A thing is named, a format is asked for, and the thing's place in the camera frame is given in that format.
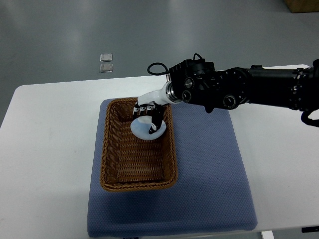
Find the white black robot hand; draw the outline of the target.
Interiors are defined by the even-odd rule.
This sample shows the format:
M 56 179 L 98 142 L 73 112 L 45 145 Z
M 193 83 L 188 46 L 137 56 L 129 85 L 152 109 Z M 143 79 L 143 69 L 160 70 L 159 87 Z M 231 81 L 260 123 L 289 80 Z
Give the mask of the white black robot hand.
M 133 119 L 139 116 L 152 115 L 149 134 L 154 134 L 161 128 L 164 115 L 163 105 L 171 103 L 172 101 L 167 97 L 165 89 L 148 92 L 138 97 L 133 108 Z

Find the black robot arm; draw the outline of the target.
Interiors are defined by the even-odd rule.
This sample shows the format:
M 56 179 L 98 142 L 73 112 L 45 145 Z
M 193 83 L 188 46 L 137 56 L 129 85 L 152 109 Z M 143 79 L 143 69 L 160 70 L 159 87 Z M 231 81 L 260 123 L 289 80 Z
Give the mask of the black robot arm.
M 203 106 L 207 113 L 233 110 L 245 103 L 289 108 L 302 112 L 304 124 L 319 125 L 317 119 L 309 117 L 319 109 L 318 60 L 308 68 L 265 69 L 252 65 L 217 71 L 212 62 L 195 54 L 166 68 L 163 74 L 168 77 L 163 88 L 138 97 L 133 108 L 133 119 L 151 116 L 149 134 L 161 128 L 164 106 L 180 102 Z

